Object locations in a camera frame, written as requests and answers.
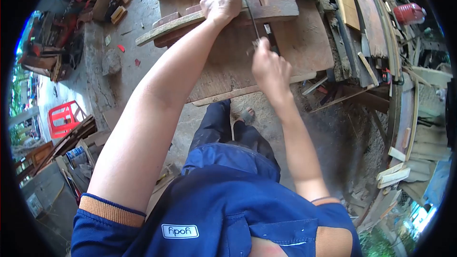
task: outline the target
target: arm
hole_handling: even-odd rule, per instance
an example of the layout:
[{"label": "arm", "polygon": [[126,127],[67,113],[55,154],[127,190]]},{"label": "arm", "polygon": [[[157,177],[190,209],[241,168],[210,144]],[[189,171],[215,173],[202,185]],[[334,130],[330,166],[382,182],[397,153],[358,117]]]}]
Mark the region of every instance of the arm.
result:
[{"label": "arm", "polygon": [[290,91],[292,66],[270,51],[262,38],[254,55],[252,73],[261,91],[275,109],[284,132],[287,164],[297,193],[309,201],[328,197],[319,160]]},{"label": "arm", "polygon": [[132,93],[94,169],[88,193],[141,212],[162,169],[185,100],[214,40],[241,0],[202,0],[207,18],[154,64]]}]

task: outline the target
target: red bottle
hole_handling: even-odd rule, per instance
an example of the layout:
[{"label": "red bottle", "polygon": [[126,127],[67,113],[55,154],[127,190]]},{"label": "red bottle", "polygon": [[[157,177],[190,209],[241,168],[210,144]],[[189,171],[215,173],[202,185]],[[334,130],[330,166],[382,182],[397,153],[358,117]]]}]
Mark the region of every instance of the red bottle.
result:
[{"label": "red bottle", "polygon": [[426,10],[416,3],[408,3],[393,9],[398,23],[402,25],[422,24],[426,20]]}]

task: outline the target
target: blue polo shirt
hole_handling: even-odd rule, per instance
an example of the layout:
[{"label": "blue polo shirt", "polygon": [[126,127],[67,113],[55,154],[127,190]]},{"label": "blue polo shirt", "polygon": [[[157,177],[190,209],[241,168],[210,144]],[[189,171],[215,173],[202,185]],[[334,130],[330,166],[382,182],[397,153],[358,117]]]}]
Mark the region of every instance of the blue polo shirt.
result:
[{"label": "blue polo shirt", "polygon": [[194,149],[146,214],[84,193],[74,219],[75,256],[248,256],[251,237],[288,256],[361,256],[336,198],[307,201],[277,183],[262,155],[214,143]]}]

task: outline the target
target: foot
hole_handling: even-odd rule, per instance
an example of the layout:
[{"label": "foot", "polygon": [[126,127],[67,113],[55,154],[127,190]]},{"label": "foot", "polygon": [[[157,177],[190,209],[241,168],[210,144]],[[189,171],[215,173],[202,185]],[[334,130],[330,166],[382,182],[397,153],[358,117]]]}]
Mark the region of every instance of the foot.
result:
[{"label": "foot", "polygon": [[241,116],[235,121],[243,121],[244,123],[251,123],[254,120],[254,110],[252,107],[246,108],[242,113]]}]

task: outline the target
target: hand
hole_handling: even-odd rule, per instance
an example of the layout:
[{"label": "hand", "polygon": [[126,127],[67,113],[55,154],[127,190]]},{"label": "hand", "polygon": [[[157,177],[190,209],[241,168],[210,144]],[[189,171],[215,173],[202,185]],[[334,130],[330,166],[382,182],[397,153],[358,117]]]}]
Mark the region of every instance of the hand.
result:
[{"label": "hand", "polygon": [[201,0],[203,15],[218,24],[227,25],[241,11],[241,0]]},{"label": "hand", "polygon": [[291,73],[290,63],[270,51],[270,42],[267,38],[260,38],[252,63],[252,74],[274,108],[280,107],[286,98],[292,96],[289,87]]}]

